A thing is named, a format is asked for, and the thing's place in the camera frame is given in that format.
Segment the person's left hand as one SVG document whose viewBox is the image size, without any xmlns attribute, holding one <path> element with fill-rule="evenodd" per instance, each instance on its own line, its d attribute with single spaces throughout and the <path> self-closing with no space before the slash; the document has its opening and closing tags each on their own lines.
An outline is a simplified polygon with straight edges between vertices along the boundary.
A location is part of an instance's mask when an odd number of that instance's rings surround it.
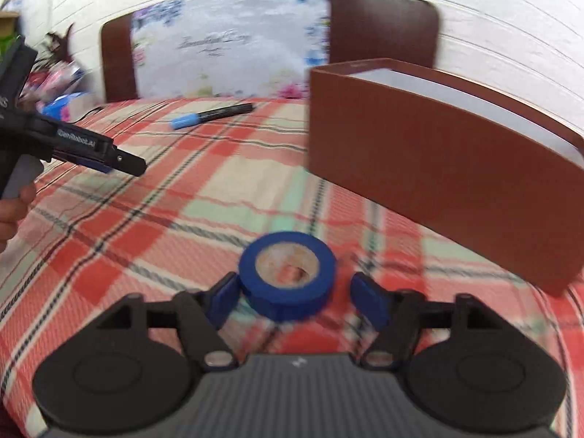
<svg viewBox="0 0 584 438">
<path fill-rule="evenodd" d="M 14 199 L 0 202 L 0 252 L 3 253 L 10 239 L 18 232 L 19 222 L 27 216 L 37 195 L 35 182 L 23 187 Z"/>
</svg>

